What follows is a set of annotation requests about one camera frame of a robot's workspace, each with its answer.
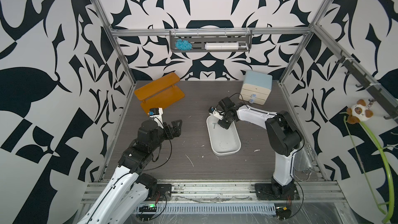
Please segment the white plastic storage tray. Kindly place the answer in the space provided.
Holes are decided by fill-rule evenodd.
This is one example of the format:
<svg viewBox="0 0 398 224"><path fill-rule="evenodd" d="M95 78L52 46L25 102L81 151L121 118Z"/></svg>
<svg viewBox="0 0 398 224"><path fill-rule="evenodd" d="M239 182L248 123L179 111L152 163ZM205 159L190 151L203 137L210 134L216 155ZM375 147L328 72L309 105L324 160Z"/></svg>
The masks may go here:
<svg viewBox="0 0 398 224"><path fill-rule="evenodd" d="M224 129L218 121L219 119L212 115L206 119L213 153L217 156L228 156L239 152L241 141L235 123L233 122L228 129Z"/></svg>

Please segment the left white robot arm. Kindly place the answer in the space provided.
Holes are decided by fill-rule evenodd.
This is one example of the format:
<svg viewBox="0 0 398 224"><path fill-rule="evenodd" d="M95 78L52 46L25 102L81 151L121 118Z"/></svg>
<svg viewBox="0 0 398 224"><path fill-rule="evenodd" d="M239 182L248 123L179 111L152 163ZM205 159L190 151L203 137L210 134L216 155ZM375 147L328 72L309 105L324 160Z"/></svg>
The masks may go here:
<svg viewBox="0 0 398 224"><path fill-rule="evenodd" d="M145 200L155 196L157 179L146 174L153 152L181 135L182 120L171 124L154 117L144 121L137 138L122 154L105 189L81 218L81 224L123 224Z"/></svg>

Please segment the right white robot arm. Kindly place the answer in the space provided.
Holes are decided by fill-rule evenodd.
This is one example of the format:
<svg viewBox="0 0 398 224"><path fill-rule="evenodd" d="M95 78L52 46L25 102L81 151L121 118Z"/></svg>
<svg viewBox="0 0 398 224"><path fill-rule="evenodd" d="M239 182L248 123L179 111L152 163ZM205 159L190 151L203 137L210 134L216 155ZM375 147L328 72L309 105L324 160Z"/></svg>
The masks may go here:
<svg viewBox="0 0 398 224"><path fill-rule="evenodd" d="M219 101L217 107L210 107L210 115L218 119L217 124L229 129L238 121L245 121L264 128L268 141L275 152L275 169L269 183L255 184L258 200L293 200L296 185L293 177L295 155L302 148L303 135L286 111L268 112L250 107L245 103L234 103L229 97Z"/></svg>

